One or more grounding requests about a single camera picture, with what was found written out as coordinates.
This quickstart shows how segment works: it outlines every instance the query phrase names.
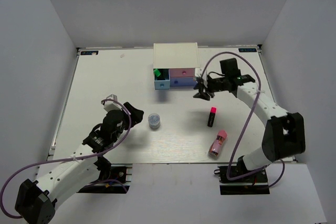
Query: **white table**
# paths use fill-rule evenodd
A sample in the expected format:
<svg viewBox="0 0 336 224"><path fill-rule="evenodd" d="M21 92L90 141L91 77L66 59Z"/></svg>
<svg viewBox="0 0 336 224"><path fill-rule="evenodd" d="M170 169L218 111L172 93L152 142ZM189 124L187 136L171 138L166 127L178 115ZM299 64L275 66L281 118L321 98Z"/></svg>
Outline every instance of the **white table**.
<svg viewBox="0 0 336 224"><path fill-rule="evenodd" d="M201 66L221 51L238 53L236 48L199 48ZM258 71L262 89L271 97L269 85L257 52L241 53ZM219 61L232 58L223 55L213 60L208 71L221 72ZM238 59L242 74L255 77ZM85 139L91 129L102 122L106 112L100 101L114 93L122 103L130 102L143 110L142 123L132 128L127 139L105 157L112 163L220 163L228 162L250 109L228 92L216 93L211 101L193 98L191 87L155 90L153 49L100 50L98 55L79 56L69 99L56 139L54 158L67 157ZM217 107L215 123L207 126L210 108ZM161 126L153 131L147 117L157 113ZM218 159L207 155L219 130L228 133ZM253 116L237 151L235 160L261 145L264 126Z"/></svg>

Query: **purple cable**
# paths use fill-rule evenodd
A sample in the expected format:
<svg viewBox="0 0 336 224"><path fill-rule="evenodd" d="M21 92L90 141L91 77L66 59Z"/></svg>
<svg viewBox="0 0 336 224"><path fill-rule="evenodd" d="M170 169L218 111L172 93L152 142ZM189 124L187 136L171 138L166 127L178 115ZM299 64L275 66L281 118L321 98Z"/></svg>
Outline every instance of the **purple cable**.
<svg viewBox="0 0 336 224"><path fill-rule="evenodd" d="M245 58L243 58L242 56L240 56L240 55L238 55L238 54L236 54L236 53L234 53L234 52L228 52L228 51L226 51L226 52L219 52L219 53L217 53L216 55L212 56L211 59L206 63L206 65L205 65L205 67L204 67L204 70L203 70L203 72L202 72L202 74L201 74L201 78L203 77L203 75L204 75L204 73L205 73L205 71L206 71L206 68L208 67L208 65L210 64L210 62L211 62L213 59L215 59L217 56L219 56L219 55L224 55L224 54L234 55L234 56L240 58L241 60L243 60L246 64L249 65L249 67L252 69L252 71L254 72L254 74L256 75L257 80L258 80L258 92L257 92L256 98L255 98L255 100L254 100L254 102L253 102L251 111L250 111L250 113L249 113L249 115L248 115L248 117L247 117L247 119L246 119L246 121L245 121L245 124L244 124L244 126L243 126L243 129L242 129L241 132L240 132L240 135L239 135L239 137L238 137L237 143L236 143L236 145L235 145L235 147L234 147L234 149L233 149L233 151L232 151L232 155L231 155L231 158L230 158L228 167L227 167L226 177L227 177L228 180L231 180L231 181L232 181L232 180L237 180L237 179L240 179L240 178L244 178L244 177L250 176L250 175L252 175L252 174L254 174L254 173L257 173L257 172L259 172L259 171L265 169L264 167L261 167L261 168L259 168L259 169L253 170L253 171L251 171L251 172L249 172L249 173L245 173L245 174L243 174L243 175L239 175L239 176L236 176L236 177L230 177L230 170L231 170L231 166L232 166L232 163L233 163L233 159L234 159L235 154L236 154L236 152L237 152L238 146L239 146L239 144L240 144L240 142L241 142L241 140L242 140L242 138L243 138L243 135L244 135L244 133L245 133L245 131L246 131L247 125L248 125L248 123L249 123L249 121L250 121L250 119L251 119L251 117L252 117L252 115L253 115L253 113L254 113L254 110L255 110L255 108L256 108L256 105L257 105L257 102L258 102L258 99L259 99L259 96L260 96L260 91L261 91L261 79L260 79L260 76L259 76L258 73L257 73L257 70L251 65L250 62L248 62L248 61L247 61Z"/></svg>
<svg viewBox="0 0 336 224"><path fill-rule="evenodd" d="M127 137L127 135L130 133L130 130L131 130L131 114L130 112L126 109L126 107L121 104L120 102L116 101L116 100L113 100L113 99L104 99L102 100L102 102L107 102L107 101L111 101L111 102L114 102L116 104L118 104L122 109L123 111L127 114L128 116L128 119L129 119L129 127L125 133L125 135L122 137L122 139L117 143L115 144L114 146L112 146L111 148L108 148L106 149L105 151L103 152L99 152L99 153L95 153L95 154L92 154L92 155L87 155L87 156L83 156L83 157L80 157L80 159L86 159L86 158L91 158L91 157L99 157L99 156L102 156L104 155L105 153L109 152L110 150L113 150L114 148L116 148L119 144L121 144L125 138ZM50 160L50 161L42 161L42 162L37 162L37 163L34 163L34 164L31 164L31 165L27 165L19 170L17 170L15 173L13 173L9 178L8 180L5 182L5 184L2 186L1 188L1 191L0 191L0 208L2 210L2 212L12 218L12 219L21 219L22 216L16 216L16 215L11 215L9 212L7 212L7 210L5 209L4 207L4 202L3 202L3 197L4 197L4 192L5 192L5 189L7 187L7 185L9 184L9 182L17 175L19 174L20 172L28 169L28 168L31 168L31 167L34 167L34 166L38 166L38 165L45 165L45 164L51 164L51 163L58 163L58 162L70 162L70 161L74 161L74 159L72 157L70 158L62 158L62 159L56 159L56 160Z"/></svg>
<svg viewBox="0 0 336 224"><path fill-rule="evenodd" d="M96 182L93 182L93 183L90 183L90 185L88 186L85 186L83 188L89 188L93 185L96 185L96 184L103 184L103 183L107 183L107 182L115 182L115 183L118 183L119 185L122 186L122 188L124 189L124 191L127 193L127 188L125 187L125 185L123 183L121 183L119 180L116 180L116 179L106 179L106 180L102 180L102 181L96 181Z"/></svg>
<svg viewBox="0 0 336 224"><path fill-rule="evenodd" d="M280 176L278 177L278 179L276 181L274 181L272 184L270 184L268 186L268 188L270 188L270 187L274 186L276 183L278 183L281 180L281 178L283 177L283 174L285 173L285 163L284 163L284 161L282 159L280 159L280 161L282 162L282 171L281 171L281 174L280 174Z"/></svg>

